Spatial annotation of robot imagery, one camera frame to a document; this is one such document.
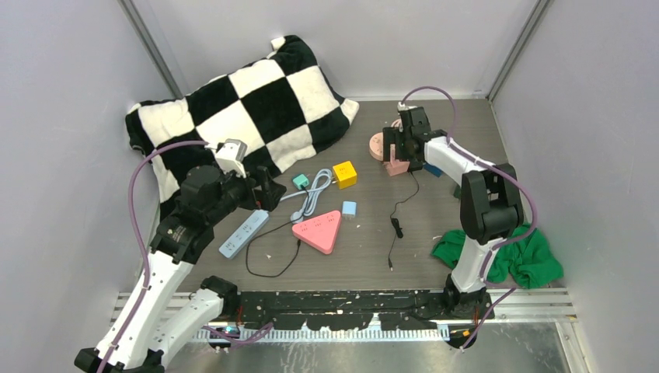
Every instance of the checkered pillow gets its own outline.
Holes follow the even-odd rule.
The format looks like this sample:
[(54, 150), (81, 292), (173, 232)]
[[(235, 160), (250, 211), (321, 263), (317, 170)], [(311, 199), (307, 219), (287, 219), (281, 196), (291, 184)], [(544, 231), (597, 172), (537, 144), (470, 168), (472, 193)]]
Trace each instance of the checkered pillow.
[[(272, 47), (266, 58), (219, 76), (183, 99), (136, 105), (126, 116), (131, 146), (146, 155), (178, 141), (217, 144), (234, 138), (247, 144), (247, 171), (267, 166), (277, 176), (334, 144), (359, 104), (332, 90), (300, 38), (280, 37)], [(213, 164), (213, 152), (183, 147), (153, 159), (161, 218), (173, 210), (187, 172)]]

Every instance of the pink triangular power strip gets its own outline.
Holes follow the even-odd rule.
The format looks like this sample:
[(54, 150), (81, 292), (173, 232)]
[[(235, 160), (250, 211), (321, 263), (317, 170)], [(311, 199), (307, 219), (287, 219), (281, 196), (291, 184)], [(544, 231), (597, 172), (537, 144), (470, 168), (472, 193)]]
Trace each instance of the pink triangular power strip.
[(325, 255), (334, 251), (336, 235), (341, 225), (341, 212), (330, 211), (293, 225), (293, 235)]

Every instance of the green towel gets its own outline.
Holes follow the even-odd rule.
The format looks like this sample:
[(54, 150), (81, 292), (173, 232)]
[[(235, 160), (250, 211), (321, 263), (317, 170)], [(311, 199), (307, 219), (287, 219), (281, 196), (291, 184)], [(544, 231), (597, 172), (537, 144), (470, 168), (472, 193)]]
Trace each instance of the green towel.
[[(524, 224), (515, 229), (513, 237), (526, 232), (529, 226), (529, 224)], [(458, 264), (464, 243), (464, 231), (457, 229), (446, 232), (433, 248), (432, 255), (453, 269)], [(487, 274), (487, 280), (503, 282), (508, 276), (508, 272), (523, 288), (533, 289), (561, 278), (563, 267), (549, 251), (549, 243), (545, 236), (536, 229), (527, 238), (499, 249), (490, 267), (490, 272)]]

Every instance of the floor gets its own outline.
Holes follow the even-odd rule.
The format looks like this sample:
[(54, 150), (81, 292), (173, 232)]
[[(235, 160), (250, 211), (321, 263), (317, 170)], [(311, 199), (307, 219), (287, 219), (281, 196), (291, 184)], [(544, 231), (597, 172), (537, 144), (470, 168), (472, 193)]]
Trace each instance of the floor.
[[(426, 109), (433, 129), (448, 129), (451, 106), (445, 100), (417, 101), (412, 105)], [(504, 147), (488, 102), (484, 99), (458, 101), (459, 125), (456, 141), (492, 162), (506, 161)], [(389, 177), (382, 164), (368, 154), (373, 134), (397, 118), (396, 103), (364, 102), (346, 135), (331, 148), (295, 163), (277, 181), (293, 191), (293, 176), (304, 173), (310, 180), (323, 168), (350, 160), (357, 170), (357, 184), (343, 190), (330, 186), (320, 195), (316, 214), (340, 210), (344, 200), (357, 202), (357, 217), (343, 220), (331, 255), (302, 245), (293, 265), (278, 278), (248, 274), (245, 250), (233, 260), (218, 252), (219, 246), (249, 216), (250, 211), (236, 211), (215, 227), (215, 240), (206, 248), (192, 273), (179, 291), (196, 291), (201, 281), (215, 275), (246, 291), (283, 290), (374, 290), (442, 288), (450, 273), (440, 260), (431, 256), (439, 235), (460, 228), (459, 201), (452, 196), (454, 183), (425, 170), (415, 173), (420, 192), (399, 205), (396, 216), (405, 236), (397, 239), (392, 254), (393, 271), (387, 253), (394, 236), (389, 222), (395, 202), (411, 195), (416, 184), (409, 174)], [(282, 202), (270, 215), (262, 232), (285, 223), (302, 205), (302, 197)], [(296, 239), (291, 228), (282, 228), (256, 241), (249, 251), (249, 265), (262, 274), (280, 272), (295, 254)]]
[(485, 324), (464, 354), (444, 342), (258, 343), (215, 354), (207, 343), (188, 343), (168, 373), (199, 371), (309, 372), (568, 372), (553, 323)]

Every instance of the yellow box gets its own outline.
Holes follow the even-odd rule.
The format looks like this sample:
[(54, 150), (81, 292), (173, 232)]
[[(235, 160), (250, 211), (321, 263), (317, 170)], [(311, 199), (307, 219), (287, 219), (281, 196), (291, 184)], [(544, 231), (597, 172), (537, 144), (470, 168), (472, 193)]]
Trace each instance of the yellow box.
[(350, 161), (339, 163), (332, 167), (332, 171), (339, 189), (348, 188), (357, 183), (357, 171), (354, 170)]

